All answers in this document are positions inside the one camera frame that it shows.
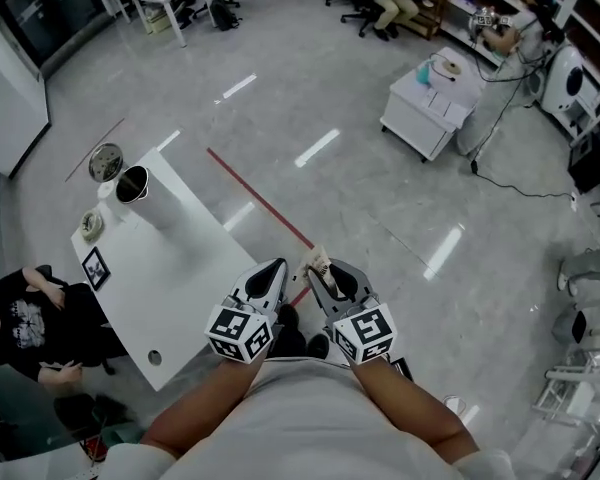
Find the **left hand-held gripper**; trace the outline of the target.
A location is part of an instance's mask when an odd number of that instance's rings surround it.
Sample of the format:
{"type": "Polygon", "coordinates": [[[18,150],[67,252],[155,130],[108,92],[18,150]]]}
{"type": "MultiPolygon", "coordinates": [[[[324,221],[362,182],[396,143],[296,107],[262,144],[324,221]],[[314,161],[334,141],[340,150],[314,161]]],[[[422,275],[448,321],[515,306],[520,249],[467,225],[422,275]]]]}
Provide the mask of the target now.
{"type": "Polygon", "coordinates": [[[238,277],[224,299],[226,306],[214,306],[204,330],[215,354],[243,364],[266,354],[275,340],[287,277],[283,258],[259,263],[238,277]]]}

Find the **beige tea bag packet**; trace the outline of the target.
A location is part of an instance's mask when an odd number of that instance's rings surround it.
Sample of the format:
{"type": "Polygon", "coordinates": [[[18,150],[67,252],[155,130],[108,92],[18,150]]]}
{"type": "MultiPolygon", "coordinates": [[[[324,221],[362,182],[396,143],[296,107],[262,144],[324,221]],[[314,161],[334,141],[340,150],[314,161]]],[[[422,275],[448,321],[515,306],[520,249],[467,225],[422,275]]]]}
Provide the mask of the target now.
{"type": "Polygon", "coordinates": [[[336,281],[331,274],[330,266],[331,259],[328,257],[326,250],[322,245],[316,245],[302,257],[301,262],[295,271],[293,280],[308,287],[309,268],[313,268],[329,289],[337,290],[336,281]]]}

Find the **white electric kettle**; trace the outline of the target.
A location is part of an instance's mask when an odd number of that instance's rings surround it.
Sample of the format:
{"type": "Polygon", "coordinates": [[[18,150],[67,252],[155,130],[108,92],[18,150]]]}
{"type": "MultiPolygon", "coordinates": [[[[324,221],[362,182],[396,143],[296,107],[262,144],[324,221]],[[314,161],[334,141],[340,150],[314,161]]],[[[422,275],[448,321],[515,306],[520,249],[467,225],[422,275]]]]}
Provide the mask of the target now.
{"type": "Polygon", "coordinates": [[[181,210],[178,197],[148,167],[128,166],[118,145],[98,145],[89,158],[88,171],[99,185],[116,183],[116,199],[105,205],[119,219],[134,213],[156,229],[166,229],[177,220],[181,210]]]}

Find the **person's right forearm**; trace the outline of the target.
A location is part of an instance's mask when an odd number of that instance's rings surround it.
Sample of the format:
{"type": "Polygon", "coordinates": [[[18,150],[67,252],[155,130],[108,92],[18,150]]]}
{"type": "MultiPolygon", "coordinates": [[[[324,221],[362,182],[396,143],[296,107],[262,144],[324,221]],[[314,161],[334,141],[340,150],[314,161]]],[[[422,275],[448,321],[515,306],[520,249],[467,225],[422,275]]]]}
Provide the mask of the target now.
{"type": "Polygon", "coordinates": [[[383,358],[350,367],[368,397],[396,428],[425,442],[448,464],[479,451],[454,412],[383,358]]]}

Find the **person's left forearm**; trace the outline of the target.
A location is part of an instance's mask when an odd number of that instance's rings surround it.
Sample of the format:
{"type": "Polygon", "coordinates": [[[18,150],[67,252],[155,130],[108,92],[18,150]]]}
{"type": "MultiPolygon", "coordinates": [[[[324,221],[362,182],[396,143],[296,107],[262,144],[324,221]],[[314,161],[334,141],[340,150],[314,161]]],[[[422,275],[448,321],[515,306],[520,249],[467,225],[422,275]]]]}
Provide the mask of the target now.
{"type": "Polygon", "coordinates": [[[197,387],[165,409],[140,443],[180,458],[209,437],[241,403],[265,357],[250,364],[222,361],[197,387]]]}

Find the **person's white shirt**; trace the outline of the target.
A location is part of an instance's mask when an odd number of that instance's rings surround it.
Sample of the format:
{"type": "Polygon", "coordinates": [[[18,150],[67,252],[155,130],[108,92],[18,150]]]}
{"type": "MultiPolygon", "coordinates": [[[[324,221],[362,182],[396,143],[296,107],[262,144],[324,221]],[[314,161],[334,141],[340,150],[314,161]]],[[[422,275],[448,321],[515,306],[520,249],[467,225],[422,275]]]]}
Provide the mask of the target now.
{"type": "Polygon", "coordinates": [[[240,405],[181,458],[113,446],[98,480],[515,480],[509,456],[483,450],[447,464],[394,427],[346,368],[264,363],[240,405]]]}

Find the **beige tape roll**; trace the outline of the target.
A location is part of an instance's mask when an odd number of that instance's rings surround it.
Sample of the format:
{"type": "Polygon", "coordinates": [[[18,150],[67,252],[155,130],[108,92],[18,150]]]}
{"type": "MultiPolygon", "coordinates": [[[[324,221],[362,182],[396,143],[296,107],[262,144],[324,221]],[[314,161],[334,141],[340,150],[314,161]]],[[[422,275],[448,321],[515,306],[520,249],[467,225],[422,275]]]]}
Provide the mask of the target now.
{"type": "Polygon", "coordinates": [[[86,211],[80,221],[79,232],[82,239],[91,243],[96,241],[104,230],[104,221],[97,208],[86,211]]]}

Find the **white cart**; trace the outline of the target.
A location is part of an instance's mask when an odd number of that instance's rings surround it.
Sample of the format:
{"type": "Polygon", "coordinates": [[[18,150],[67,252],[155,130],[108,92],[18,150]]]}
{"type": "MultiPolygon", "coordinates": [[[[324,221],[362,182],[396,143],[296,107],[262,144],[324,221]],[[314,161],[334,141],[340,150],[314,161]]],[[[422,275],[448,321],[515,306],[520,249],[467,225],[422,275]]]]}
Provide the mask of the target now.
{"type": "Polygon", "coordinates": [[[432,161],[463,126],[456,129],[426,110],[421,101],[427,90],[433,88],[463,106],[468,111],[468,118],[479,103],[485,85],[464,56],[444,47],[390,86],[389,98],[380,117],[382,130],[395,134],[424,161],[432,161]],[[462,73],[456,77],[448,76],[441,68],[441,62],[445,59],[459,65],[462,73]],[[416,80],[419,67],[426,61],[431,62],[429,86],[416,80]]]}

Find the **green bucket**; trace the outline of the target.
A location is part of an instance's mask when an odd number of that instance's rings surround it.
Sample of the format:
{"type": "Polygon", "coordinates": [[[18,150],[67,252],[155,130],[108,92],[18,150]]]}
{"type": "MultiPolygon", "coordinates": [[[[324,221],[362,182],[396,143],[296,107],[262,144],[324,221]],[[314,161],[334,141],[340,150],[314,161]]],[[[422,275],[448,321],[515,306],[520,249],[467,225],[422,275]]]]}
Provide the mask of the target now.
{"type": "Polygon", "coordinates": [[[110,449],[123,443],[136,444],[143,435],[144,430],[141,427],[133,422],[128,422],[105,427],[101,431],[101,441],[110,449]]]}

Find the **white paper sheets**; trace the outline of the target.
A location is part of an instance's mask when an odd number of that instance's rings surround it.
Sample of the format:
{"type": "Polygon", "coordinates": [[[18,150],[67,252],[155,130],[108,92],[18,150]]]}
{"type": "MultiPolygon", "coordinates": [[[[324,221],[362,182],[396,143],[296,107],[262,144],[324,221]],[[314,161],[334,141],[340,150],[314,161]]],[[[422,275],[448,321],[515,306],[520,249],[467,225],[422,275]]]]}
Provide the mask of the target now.
{"type": "Polygon", "coordinates": [[[468,116],[468,111],[451,101],[445,95],[429,88],[421,101],[422,106],[456,129],[460,129],[468,116]]]}

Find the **grey bin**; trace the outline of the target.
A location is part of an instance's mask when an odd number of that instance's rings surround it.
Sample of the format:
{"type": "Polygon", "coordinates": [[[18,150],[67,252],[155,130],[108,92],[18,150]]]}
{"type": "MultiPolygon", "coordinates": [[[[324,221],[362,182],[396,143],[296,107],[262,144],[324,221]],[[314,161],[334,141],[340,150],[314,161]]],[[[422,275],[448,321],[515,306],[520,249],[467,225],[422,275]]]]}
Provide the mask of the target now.
{"type": "Polygon", "coordinates": [[[587,330],[585,314],[567,308],[555,320],[552,335],[562,345],[580,344],[587,330]]]}

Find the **metal rack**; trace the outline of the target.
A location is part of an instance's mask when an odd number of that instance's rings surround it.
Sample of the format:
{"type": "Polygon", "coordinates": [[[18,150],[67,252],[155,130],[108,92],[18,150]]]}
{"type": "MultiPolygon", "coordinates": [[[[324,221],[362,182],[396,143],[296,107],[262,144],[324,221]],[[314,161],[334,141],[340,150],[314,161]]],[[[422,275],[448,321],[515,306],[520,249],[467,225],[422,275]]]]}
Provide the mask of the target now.
{"type": "Polygon", "coordinates": [[[600,348],[576,349],[547,370],[531,408],[545,421],[584,426],[600,436],[600,348]]]}

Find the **wooden stool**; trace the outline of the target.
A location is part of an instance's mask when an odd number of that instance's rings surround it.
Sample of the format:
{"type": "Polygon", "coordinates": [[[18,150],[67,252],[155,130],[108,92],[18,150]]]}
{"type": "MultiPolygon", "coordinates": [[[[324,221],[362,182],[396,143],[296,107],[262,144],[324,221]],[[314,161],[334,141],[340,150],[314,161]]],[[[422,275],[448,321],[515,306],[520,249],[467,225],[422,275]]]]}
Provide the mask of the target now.
{"type": "Polygon", "coordinates": [[[426,40],[431,40],[441,29],[447,0],[413,0],[418,14],[412,19],[411,30],[426,40]]]}

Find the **black double door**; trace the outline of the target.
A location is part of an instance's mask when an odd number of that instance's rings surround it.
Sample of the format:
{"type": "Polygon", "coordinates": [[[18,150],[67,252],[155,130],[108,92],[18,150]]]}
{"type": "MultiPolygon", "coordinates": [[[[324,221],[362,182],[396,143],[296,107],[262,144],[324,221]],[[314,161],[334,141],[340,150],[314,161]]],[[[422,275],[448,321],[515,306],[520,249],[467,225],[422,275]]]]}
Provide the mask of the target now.
{"type": "Polygon", "coordinates": [[[38,67],[103,11],[101,0],[0,0],[0,16],[38,67]]]}

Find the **black picture frame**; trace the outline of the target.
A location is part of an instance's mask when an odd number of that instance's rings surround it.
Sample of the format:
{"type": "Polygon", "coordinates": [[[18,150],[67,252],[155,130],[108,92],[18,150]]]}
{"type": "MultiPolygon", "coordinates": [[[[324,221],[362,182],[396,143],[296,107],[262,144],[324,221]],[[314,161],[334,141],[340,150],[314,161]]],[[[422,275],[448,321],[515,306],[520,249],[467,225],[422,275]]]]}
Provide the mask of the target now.
{"type": "Polygon", "coordinates": [[[111,275],[97,247],[91,249],[82,261],[81,266],[88,283],[94,291],[98,291],[111,275]]]}

